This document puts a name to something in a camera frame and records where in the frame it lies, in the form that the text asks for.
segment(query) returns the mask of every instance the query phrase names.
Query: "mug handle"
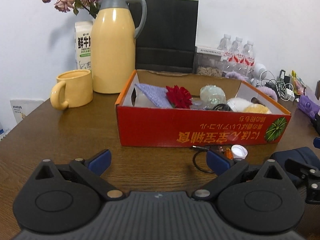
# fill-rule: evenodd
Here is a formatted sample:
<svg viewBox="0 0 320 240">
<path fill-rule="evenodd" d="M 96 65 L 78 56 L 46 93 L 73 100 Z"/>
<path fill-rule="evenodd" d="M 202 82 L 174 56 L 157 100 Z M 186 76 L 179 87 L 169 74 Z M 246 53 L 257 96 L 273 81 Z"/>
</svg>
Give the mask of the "mug handle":
<svg viewBox="0 0 320 240">
<path fill-rule="evenodd" d="M 140 35 L 140 33 L 142 32 L 142 29 L 146 23 L 146 19 L 147 19 L 147 3 L 146 0 L 125 0 L 126 3 L 141 3 L 142 5 L 142 17 L 141 17 L 141 21 L 140 24 L 138 26 L 138 28 L 136 28 L 135 32 L 134 32 L 134 38 L 137 39 Z"/>
<path fill-rule="evenodd" d="M 68 101 L 60 102 L 60 94 L 63 88 L 64 88 L 63 93 L 65 93 L 66 82 L 60 81 L 51 90 L 50 102 L 53 108 L 57 110 L 65 110 L 66 108 L 69 107 Z"/>
</svg>

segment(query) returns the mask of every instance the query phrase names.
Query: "brown table surface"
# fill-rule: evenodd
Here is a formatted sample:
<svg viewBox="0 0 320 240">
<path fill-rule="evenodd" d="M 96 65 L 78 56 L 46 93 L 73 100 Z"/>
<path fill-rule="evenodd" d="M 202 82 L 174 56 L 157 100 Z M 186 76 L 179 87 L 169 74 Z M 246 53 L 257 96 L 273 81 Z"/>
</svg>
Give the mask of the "brown table surface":
<svg viewBox="0 0 320 240">
<path fill-rule="evenodd" d="M 94 94 L 83 107 L 57 111 L 47 100 L 0 143 L 0 239 L 19 232 L 12 203 L 33 169 L 43 159 L 68 163 L 77 157 L 89 158 L 104 148 L 112 152 L 112 165 L 102 178 L 120 190 L 173 191 L 188 193 L 214 178 L 195 169 L 194 151 L 187 148 L 121 147 L 114 103 L 118 95 Z M 292 112 L 292 119 L 278 144 L 248 146 L 246 160 L 259 164 L 273 152 L 303 146 L 313 147 L 316 131 L 309 118 L 292 102 L 281 102 Z M 205 167 L 205 153 L 198 163 Z M 316 208 L 305 212 L 298 232 L 308 239 L 320 239 L 320 229 L 310 221 L 318 220 Z"/>
</svg>

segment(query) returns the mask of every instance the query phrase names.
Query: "thermos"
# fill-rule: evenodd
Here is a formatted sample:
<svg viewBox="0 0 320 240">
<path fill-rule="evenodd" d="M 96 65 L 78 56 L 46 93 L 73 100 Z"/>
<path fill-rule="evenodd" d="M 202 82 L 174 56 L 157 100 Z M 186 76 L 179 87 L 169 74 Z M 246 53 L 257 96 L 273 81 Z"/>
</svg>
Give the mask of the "thermos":
<svg viewBox="0 0 320 240">
<path fill-rule="evenodd" d="M 141 3 L 142 18 L 135 28 L 128 3 Z M 147 18 L 145 0 L 102 0 L 91 31 L 92 88 L 119 93 L 135 69 L 135 40 Z"/>
</svg>

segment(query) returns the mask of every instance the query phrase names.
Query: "red artificial flower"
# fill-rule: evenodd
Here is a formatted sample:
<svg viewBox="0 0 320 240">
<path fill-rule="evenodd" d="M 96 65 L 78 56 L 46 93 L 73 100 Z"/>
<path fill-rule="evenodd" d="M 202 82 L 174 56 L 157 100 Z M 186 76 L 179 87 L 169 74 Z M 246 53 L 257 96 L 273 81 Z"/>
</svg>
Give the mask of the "red artificial flower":
<svg viewBox="0 0 320 240">
<path fill-rule="evenodd" d="M 167 99 L 174 108 L 190 108 L 192 105 L 191 94 L 184 87 L 174 86 L 174 88 L 166 87 L 168 92 Z"/>
</svg>

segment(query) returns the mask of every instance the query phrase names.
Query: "wall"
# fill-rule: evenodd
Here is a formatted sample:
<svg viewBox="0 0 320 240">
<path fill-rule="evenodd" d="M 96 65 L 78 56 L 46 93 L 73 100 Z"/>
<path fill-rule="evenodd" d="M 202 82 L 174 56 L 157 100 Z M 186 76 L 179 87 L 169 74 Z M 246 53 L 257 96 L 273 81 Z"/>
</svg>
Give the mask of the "wall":
<svg viewBox="0 0 320 240">
<path fill-rule="evenodd" d="M 196 43 L 215 46 L 224 33 L 255 42 L 257 61 L 275 75 L 296 70 L 312 89 L 320 79 L 320 0 L 199 0 Z M 41 0 L 0 0 L 0 122 L 16 122 L 10 99 L 47 99 L 57 74 L 75 68 L 74 23 Z"/>
</svg>

